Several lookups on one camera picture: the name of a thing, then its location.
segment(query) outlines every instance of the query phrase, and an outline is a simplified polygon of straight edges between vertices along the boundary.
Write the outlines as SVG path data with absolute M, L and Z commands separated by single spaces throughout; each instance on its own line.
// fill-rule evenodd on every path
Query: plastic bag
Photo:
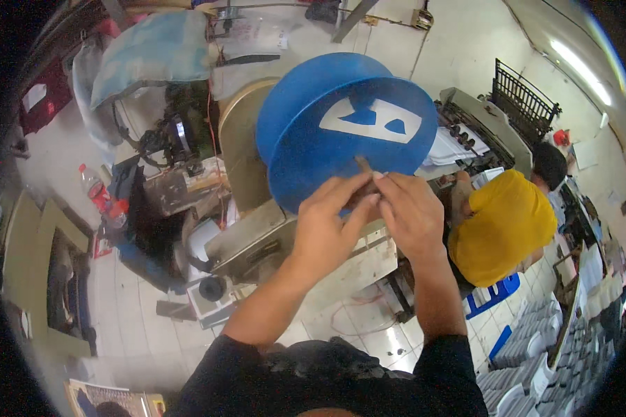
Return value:
M 112 154 L 114 147 L 120 145 L 123 139 L 113 121 L 111 106 L 105 105 L 91 110 L 93 81 L 100 70 L 101 61 L 100 40 L 95 37 L 86 39 L 81 46 L 81 51 L 72 61 L 72 84 L 83 124 L 91 140 L 104 153 Z
M 288 48 L 293 23 L 273 15 L 235 19 L 228 38 L 217 38 L 226 59 L 246 55 L 280 55 Z
M 114 39 L 93 84 L 91 108 L 137 89 L 208 79 L 206 18 L 200 11 L 150 15 Z

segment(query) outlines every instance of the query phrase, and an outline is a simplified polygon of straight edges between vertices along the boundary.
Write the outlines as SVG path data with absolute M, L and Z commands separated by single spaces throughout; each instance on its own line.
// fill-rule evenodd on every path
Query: person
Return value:
M 246 298 L 186 382 L 170 416 L 486 416 L 457 284 L 442 245 L 443 209 L 426 181 L 373 173 L 380 190 L 342 221 L 371 173 L 331 178 L 302 202 L 292 254 Z M 415 275 L 426 344 L 411 374 L 390 371 L 341 338 L 268 351 L 306 293 L 346 261 L 379 210 Z
M 473 190 L 468 173 L 457 173 L 447 248 L 463 296 L 526 271 L 554 237 L 557 218 L 547 194 L 566 176 L 565 157 L 545 142 L 535 144 L 532 154 L 530 181 L 507 170 Z

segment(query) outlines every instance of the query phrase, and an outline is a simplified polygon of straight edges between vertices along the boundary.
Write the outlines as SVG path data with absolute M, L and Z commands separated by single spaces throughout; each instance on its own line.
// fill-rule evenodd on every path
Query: dark hair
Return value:
M 130 417 L 130 413 L 117 402 L 107 401 L 95 407 L 97 417 Z
M 531 153 L 533 173 L 543 179 L 550 191 L 557 188 L 568 172 L 565 156 L 556 146 L 547 142 L 534 144 Z

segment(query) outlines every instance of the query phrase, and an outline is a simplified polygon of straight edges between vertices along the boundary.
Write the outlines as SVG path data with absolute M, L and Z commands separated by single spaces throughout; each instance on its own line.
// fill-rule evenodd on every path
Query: black gate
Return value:
M 510 125 L 530 146 L 540 142 L 552 128 L 554 116 L 561 112 L 542 91 L 514 69 L 496 59 L 491 102 L 508 116 Z

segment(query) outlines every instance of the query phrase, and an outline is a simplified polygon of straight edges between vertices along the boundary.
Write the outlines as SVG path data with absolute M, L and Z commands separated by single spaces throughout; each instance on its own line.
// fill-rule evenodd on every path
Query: white cutout shape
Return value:
M 346 97 L 330 107 L 322 116 L 319 127 L 320 129 L 335 130 L 351 133 L 352 135 L 407 144 L 415 136 L 420 128 L 420 124 L 422 124 L 422 118 L 417 114 L 387 101 L 375 99 L 370 109 L 376 112 L 375 125 L 358 125 L 350 121 L 341 120 L 340 117 L 346 117 L 355 112 L 352 108 L 351 100 Z M 394 119 L 403 121 L 405 134 L 395 133 L 385 128 L 385 125 Z

